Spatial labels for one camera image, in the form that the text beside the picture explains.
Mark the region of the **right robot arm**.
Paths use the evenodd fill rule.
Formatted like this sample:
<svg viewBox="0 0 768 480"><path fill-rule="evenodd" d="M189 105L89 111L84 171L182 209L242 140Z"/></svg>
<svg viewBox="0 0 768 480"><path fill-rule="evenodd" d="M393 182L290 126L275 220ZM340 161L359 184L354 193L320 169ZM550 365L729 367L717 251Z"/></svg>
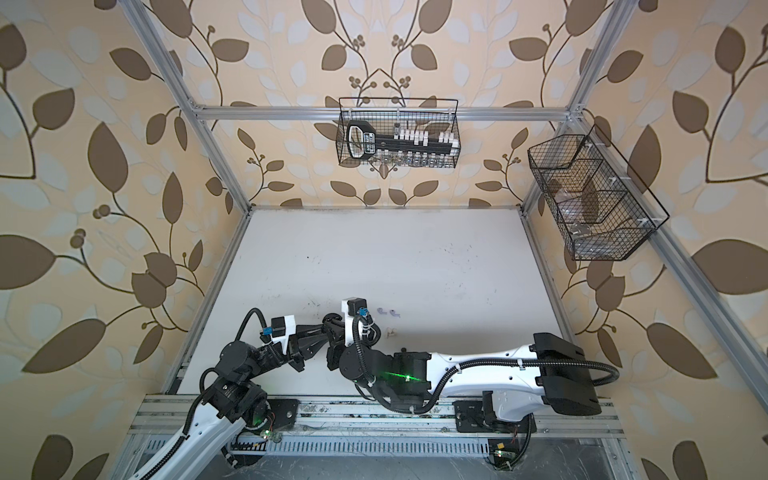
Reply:
<svg viewBox="0 0 768 480"><path fill-rule="evenodd" d="M371 320L335 313L322 322L327 363L363 396L404 415L429 413L443 397L486 394L494 419L518 422L549 407L565 416L600 413L596 389L617 381L617 367L588 360L551 333L530 344L479 355L376 350L381 331Z"/></svg>

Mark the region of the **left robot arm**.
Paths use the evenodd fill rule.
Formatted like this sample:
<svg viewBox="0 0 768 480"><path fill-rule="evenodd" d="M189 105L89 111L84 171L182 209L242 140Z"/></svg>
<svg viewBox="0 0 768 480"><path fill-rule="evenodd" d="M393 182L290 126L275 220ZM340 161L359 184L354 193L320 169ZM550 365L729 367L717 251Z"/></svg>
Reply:
<svg viewBox="0 0 768 480"><path fill-rule="evenodd" d="M268 395L253 379L284 365L301 372L328 342L324 324L297 325L292 315L266 320L250 309L223 347L211 385L193 400L182 427L131 477L194 479L243 429L270 420Z"/></svg>

